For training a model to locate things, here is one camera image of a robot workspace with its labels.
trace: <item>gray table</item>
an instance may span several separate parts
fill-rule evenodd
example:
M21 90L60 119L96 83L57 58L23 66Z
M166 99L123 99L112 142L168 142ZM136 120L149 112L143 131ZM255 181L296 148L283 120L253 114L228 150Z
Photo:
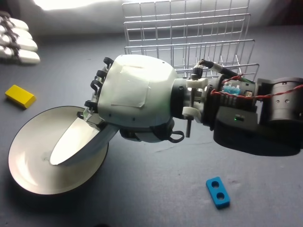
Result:
M300 77L303 26L251 29L258 77ZM35 196L16 186L7 157L18 130L33 116L61 105L83 106L105 56L124 53L124 36L41 41L36 67L0 65L0 226L11 227L291 227L303 225L303 154L258 157L216 144L207 127L193 124L179 144L135 143L117 134L94 177L71 193ZM36 95L27 110L5 101L17 84ZM186 122L176 120L176 130ZM205 187L220 176L231 206L217 210Z

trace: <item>yellow block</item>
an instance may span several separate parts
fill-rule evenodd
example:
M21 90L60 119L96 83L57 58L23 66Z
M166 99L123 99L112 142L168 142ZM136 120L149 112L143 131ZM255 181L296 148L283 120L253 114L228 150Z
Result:
M29 108L34 101L36 101L36 97L33 94L25 91L17 85L13 85L9 90L5 92L5 95L8 99L26 109Z

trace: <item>dish rack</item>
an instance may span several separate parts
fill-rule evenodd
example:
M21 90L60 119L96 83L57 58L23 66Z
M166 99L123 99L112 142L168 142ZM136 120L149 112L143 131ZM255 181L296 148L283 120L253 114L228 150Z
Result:
M125 54L142 54L170 63L189 77L200 59L222 64L254 80L255 41L246 39L250 0L161 0L122 5ZM218 77L205 68L203 76Z

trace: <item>robotic hand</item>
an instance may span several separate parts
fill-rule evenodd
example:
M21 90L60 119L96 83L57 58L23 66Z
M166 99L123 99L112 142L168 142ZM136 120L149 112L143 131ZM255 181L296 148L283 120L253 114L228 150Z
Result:
M25 22L0 11L0 63L38 64L37 44L32 40Z
M168 63L143 55L105 58L91 83L92 99L78 112L103 134L104 146L120 131L133 141L172 143L184 139L173 117L195 120L214 131L227 148L261 156L300 152L303 135L303 79L258 79L256 83L215 62L201 60L190 78L179 78ZM221 73L202 77L203 67ZM263 102L260 120L256 101Z

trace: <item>metal wire basket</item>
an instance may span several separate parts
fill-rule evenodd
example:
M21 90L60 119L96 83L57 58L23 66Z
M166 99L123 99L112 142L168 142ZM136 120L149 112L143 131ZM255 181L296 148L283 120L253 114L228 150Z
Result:
M250 0L163 0L122 5L126 54L169 62L188 77L200 59L218 62L254 80L254 40L246 40ZM204 76L218 74L205 69Z

